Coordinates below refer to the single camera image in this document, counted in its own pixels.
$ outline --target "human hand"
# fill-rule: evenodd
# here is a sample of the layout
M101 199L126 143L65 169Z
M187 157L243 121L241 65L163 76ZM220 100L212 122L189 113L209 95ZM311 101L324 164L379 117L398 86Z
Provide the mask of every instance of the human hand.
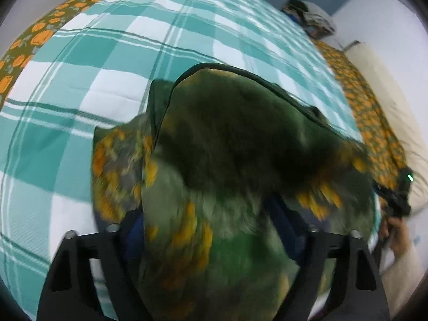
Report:
M395 259L397 259L405 254L411 246L409 230L402 218L384 218L379 229L379 239L390 236L391 233L389 232L388 225L395 229L392 232L392 240L389 246L394 253Z

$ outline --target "person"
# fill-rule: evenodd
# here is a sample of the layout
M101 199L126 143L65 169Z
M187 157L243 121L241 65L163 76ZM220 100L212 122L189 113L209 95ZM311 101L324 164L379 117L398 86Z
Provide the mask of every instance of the person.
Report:
M394 228L392 234L388 225ZM410 240L405 220L397 217L384 218L379 230L379 239L392 235L389 247L394 253L395 261L382 274L389 313L393 318L409 300L410 296L423 278L424 269Z

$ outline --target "orange pumpkin pattern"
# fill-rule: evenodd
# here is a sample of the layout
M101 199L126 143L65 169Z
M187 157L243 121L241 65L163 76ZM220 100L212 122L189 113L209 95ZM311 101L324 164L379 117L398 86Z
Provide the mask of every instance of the orange pumpkin pattern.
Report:
M45 44L53 34L54 32L52 30L45 30L45 31L39 32L36 36L34 36L31 39L31 44L35 46L41 46Z
M395 188L398 170L405 167L403 147L392 131L371 87L345 54L324 42L312 40L341 84L371 161L376 182Z
M22 69L64 24L101 0L68 0L28 27L0 59L0 109Z
M25 59L25 55L21 54L20 56L18 56L18 57L15 58L15 60L12 63L12 66L16 67L16 66L21 65L22 62L24 61L24 59Z

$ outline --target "orange pumpkin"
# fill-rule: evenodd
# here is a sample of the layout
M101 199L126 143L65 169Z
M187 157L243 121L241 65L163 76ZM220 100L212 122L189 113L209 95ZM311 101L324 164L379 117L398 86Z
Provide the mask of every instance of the orange pumpkin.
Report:
M65 8L65 7L68 7L68 3L65 3L65 4L62 4L62 5L59 5L59 6L57 6L57 7L56 7L56 9L57 9L57 10L60 10L60 9L62 9L62 8Z
M0 81L0 94L4 93L12 81L13 76L4 76Z
M52 30L44 30L34 36L33 39L31 39L30 43L35 46L41 46L42 44L45 44L46 41L49 40L53 34L54 32Z
M17 66L21 65L22 62L24 61L24 59L25 59L25 55L21 54L20 56L15 58L15 60L12 63L12 66L17 67Z
M9 49L14 49L16 47L18 47L21 44L21 39L16 40Z
M32 57L33 55L29 55L27 59L25 59L25 61L21 64L21 69L23 69L28 64Z
M43 29L45 25L46 25L46 23L43 23L43 22L38 23L32 27L31 32L39 31L40 29Z

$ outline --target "mattress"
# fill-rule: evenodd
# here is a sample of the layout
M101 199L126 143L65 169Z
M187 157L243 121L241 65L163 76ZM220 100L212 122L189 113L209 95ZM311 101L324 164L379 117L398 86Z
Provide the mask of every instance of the mattress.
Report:
M262 0L70 0L26 32L0 69L0 276L32 318L64 233L97 231L94 128L144 112L151 80L174 81L201 62L229 64L279 84L362 140L323 56ZM102 276L96 287L113 312Z

